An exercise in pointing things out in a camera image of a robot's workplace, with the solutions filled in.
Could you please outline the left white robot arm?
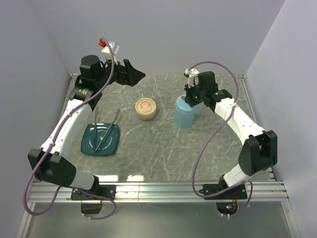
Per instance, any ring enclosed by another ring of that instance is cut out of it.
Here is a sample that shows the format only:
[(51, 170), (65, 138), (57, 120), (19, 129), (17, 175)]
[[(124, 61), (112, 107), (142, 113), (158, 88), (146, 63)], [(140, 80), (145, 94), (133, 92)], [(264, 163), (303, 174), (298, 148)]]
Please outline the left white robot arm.
[(100, 90), (106, 83), (116, 82), (133, 87), (146, 76), (135, 69), (128, 59), (124, 59), (123, 63), (112, 63), (111, 60), (106, 63), (103, 66), (95, 55), (81, 59), (80, 74), (64, 114), (44, 144), (28, 153), (36, 179), (61, 187), (80, 188), (88, 199), (99, 196), (99, 179), (76, 169), (67, 159), (78, 130), (97, 106), (102, 96)]

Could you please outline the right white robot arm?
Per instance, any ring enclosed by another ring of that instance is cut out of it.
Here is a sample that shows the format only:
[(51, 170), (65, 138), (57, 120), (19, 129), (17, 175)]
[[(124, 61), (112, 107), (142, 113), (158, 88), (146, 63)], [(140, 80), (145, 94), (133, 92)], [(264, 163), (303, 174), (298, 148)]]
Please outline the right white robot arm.
[(220, 90), (212, 71), (187, 69), (184, 75), (188, 79), (184, 86), (185, 102), (190, 106), (203, 103), (210, 108), (230, 126), (243, 145), (238, 164), (221, 177), (218, 187), (222, 197), (230, 198), (236, 185), (277, 164), (277, 135), (257, 125), (227, 90)]

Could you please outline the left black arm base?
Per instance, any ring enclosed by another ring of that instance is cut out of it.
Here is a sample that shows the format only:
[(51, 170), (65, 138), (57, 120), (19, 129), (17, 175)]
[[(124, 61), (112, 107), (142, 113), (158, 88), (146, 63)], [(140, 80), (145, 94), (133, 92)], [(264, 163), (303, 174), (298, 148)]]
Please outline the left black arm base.
[(106, 202), (113, 204), (116, 194), (116, 186), (94, 185), (90, 190), (73, 188), (71, 201), (81, 203), (81, 212), (84, 215), (98, 215)]

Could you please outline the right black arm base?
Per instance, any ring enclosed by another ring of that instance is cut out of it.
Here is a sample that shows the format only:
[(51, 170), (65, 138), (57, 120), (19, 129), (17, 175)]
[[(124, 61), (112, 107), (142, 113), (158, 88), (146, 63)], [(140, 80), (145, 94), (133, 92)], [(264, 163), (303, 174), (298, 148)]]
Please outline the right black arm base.
[(221, 216), (231, 217), (238, 213), (238, 200), (248, 199), (247, 189), (244, 184), (238, 185), (230, 190), (219, 193), (225, 189), (220, 183), (205, 183), (199, 193), (208, 196), (217, 193), (217, 196), (205, 198), (205, 200), (228, 200), (228, 202), (216, 202), (216, 209)]

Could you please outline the blue round lid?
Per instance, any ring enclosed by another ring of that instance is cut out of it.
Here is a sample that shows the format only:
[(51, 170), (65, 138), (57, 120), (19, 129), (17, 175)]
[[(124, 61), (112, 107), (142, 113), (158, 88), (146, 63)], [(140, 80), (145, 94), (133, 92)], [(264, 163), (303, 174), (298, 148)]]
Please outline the blue round lid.
[(198, 106), (191, 107), (188, 103), (185, 102), (185, 94), (180, 95), (175, 101), (175, 108), (183, 114), (192, 114), (195, 113), (198, 109)]

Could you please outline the blue tall cup container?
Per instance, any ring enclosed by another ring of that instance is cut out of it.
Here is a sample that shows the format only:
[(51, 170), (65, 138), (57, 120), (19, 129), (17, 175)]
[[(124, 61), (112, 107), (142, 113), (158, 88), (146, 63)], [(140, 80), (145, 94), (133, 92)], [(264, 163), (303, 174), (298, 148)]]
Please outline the blue tall cup container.
[(176, 107), (174, 122), (179, 128), (190, 128), (193, 124), (197, 108), (179, 108)]

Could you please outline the beige round lid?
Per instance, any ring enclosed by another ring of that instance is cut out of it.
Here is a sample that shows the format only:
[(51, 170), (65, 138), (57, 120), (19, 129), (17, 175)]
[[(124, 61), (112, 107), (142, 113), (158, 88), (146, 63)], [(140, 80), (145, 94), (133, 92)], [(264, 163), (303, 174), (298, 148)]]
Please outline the beige round lid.
[(135, 110), (146, 112), (157, 110), (156, 102), (151, 98), (141, 98), (135, 104)]

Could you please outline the metal serving tongs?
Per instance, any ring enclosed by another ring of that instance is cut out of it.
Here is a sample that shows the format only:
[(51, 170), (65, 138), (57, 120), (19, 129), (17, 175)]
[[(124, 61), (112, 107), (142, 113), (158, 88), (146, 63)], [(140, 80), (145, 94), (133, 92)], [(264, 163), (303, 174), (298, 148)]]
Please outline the metal serving tongs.
[(94, 131), (94, 145), (93, 145), (93, 152), (96, 153), (102, 146), (102, 144), (104, 143), (104, 141), (106, 140), (106, 137), (108, 136), (108, 134), (110, 133), (114, 123), (117, 121), (117, 119), (119, 118), (121, 110), (117, 109), (115, 117), (113, 119), (113, 121), (111, 122), (110, 126), (108, 127), (108, 129), (106, 130), (105, 134), (103, 135), (103, 137), (101, 138), (100, 142), (98, 145), (96, 145), (96, 139), (97, 139), (97, 123), (95, 123), (95, 131)]

